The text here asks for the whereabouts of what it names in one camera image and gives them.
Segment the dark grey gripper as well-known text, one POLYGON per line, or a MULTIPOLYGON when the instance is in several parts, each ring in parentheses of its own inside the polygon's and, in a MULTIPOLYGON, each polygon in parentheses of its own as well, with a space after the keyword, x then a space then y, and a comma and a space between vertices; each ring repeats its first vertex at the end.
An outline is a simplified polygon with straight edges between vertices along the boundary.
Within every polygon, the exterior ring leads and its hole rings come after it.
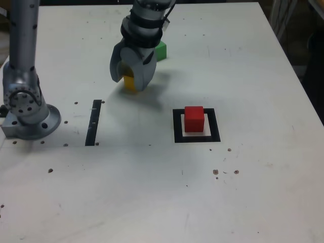
POLYGON ((111 78, 117 83, 124 75, 132 75, 136 91, 143 91, 153 78, 156 63, 156 48, 125 47, 125 40, 122 39, 114 46, 111 55, 111 78))

